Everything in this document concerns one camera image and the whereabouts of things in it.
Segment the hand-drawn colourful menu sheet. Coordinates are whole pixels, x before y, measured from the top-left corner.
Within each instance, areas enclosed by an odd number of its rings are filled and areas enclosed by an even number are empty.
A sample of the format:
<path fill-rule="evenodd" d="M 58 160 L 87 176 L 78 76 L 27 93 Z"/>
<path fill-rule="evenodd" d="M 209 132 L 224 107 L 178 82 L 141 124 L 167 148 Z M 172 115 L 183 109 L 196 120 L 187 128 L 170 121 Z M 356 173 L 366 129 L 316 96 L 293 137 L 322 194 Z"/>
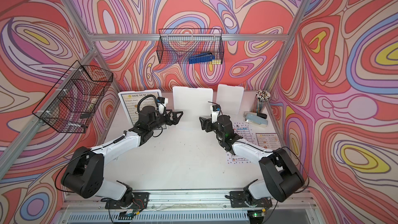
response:
<path fill-rule="evenodd" d="M 251 144 L 255 144 L 256 141 L 253 139 L 249 124 L 245 122 L 233 122 L 233 129 L 235 133 L 239 136 L 242 136 L 247 142 Z M 227 164 L 229 165 L 237 165 L 237 164 L 247 164 L 250 161 L 244 157 L 232 155 L 229 152 L 226 153 L 227 156 Z"/>

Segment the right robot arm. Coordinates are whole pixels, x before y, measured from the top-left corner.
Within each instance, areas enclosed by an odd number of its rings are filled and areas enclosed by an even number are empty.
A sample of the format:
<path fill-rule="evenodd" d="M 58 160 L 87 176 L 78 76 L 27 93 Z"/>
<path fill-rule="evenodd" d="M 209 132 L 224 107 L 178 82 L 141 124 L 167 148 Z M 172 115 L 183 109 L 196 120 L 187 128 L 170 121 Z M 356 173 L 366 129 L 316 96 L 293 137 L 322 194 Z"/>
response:
<path fill-rule="evenodd" d="M 227 115 L 221 115 L 216 120 L 200 117 L 199 121 L 202 130 L 216 134 L 219 145 L 226 152 L 259 165 L 263 179 L 256 179 L 245 186 L 244 199 L 247 204 L 252 205 L 254 201 L 264 198 L 284 202 L 304 186 L 302 173 L 285 149 L 264 149 L 246 141 L 235 133 Z"/>

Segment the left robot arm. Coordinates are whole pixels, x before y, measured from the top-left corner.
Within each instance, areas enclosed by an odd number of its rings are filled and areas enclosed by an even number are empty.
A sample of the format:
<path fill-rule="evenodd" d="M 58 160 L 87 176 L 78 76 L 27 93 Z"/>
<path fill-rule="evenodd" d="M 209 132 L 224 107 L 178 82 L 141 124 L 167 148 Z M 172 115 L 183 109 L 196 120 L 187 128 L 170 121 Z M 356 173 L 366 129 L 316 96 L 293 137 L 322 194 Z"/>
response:
<path fill-rule="evenodd" d="M 156 129 L 179 123 L 183 112 L 174 112 L 166 105 L 164 97 L 144 96 L 137 103 L 138 120 L 133 128 L 103 145 L 78 148 L 66 165 L 61 185 L 85 199 L 102 197 L 116 201 L 121 208 L 128 208 L 135 198 L 132 187 L 106 180 L 104 168 L 127 151 L 143 146 L 154 137 Z"/>

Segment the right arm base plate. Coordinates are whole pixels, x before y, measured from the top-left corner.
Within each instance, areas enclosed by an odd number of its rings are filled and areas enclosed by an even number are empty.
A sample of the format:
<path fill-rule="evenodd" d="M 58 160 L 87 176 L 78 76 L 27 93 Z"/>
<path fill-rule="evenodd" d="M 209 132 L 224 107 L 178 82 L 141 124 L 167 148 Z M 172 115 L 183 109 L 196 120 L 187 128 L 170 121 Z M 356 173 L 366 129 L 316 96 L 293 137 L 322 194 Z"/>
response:
<path fill-rule="evenodd" d="M 269 209 L 273 206 L 270 198 L 254 199 L 247 191 L 230 191 L 224 196 L 230 201 L 232 208 L 265 208 Z"/>

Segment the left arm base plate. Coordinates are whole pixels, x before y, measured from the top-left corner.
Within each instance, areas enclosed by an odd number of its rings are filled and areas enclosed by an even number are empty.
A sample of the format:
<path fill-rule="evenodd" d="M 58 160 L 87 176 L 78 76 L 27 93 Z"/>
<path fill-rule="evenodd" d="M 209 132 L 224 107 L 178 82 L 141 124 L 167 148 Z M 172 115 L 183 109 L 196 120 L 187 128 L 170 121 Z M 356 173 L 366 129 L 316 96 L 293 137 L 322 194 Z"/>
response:
<path fill-rule="evenodd" d="M 133 210 L 143 210 L 146 209 L 149 203 L 150 193 L 148 192 L 133 192 L 128 193 L 126 197 L 122 197 L 121 200 L 105 200 L 106 209 L 133 209 Z"/>

